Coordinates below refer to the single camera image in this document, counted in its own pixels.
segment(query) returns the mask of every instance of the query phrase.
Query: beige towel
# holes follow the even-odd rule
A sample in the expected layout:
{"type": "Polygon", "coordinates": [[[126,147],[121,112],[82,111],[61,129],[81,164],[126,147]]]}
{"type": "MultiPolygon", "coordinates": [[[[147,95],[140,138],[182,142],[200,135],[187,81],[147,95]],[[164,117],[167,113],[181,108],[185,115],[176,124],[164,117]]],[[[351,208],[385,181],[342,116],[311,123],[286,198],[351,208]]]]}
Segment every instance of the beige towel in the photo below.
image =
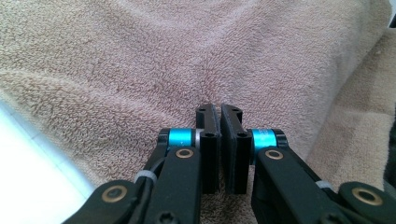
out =
{"type": "MultiPolygon", "coordinates": [[[[396,99],[389,13],[386,0],[2,1],[0,97],[96,185],[132,179],[162,127],[226,103],[246,128],[282,129],[335,186],[381,188],[396,99]]],[[[249,195],[204,196],[202,217],[255,222],[249,195]]]]}

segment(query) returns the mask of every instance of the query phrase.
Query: screw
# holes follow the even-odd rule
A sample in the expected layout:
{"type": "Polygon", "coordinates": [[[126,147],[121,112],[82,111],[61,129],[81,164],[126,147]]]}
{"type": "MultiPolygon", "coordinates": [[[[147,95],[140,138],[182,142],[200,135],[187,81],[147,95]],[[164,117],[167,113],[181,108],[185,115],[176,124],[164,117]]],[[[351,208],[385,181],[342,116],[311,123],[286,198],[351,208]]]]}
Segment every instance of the screw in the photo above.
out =
{"type": "Polygon", "coordinates": [[[349,223],[343,217],[338,216],[337,214],[329,213],[325,214],[321,219],[320,223],[322,224],[345,224],[349,223]]]}
{"type": "Polygon", "coordinates": [[[178,224],[178,218],[171,212],[161,212],[155,224],[178,224]]]}

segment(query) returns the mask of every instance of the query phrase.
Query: blue spacer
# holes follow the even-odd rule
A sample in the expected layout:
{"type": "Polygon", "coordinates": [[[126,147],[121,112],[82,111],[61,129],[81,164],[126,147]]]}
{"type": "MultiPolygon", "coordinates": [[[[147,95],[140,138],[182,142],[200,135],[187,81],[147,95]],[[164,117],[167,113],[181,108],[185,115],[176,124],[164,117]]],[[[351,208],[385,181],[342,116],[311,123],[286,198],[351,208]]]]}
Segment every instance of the blue spacer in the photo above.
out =
{"type": "Polygon", "coordinates": [[[277,141],[272,129],[251,129],[253,134],[254,157],[251,164],[256,164],[256,157],[264,147],[276,147],[277,141]]]}
{"type": "Polygon", "coordinates": [[[192,147],[192,129],[171,129],[169,131],[167,151],[171,147],[192,147]]]}

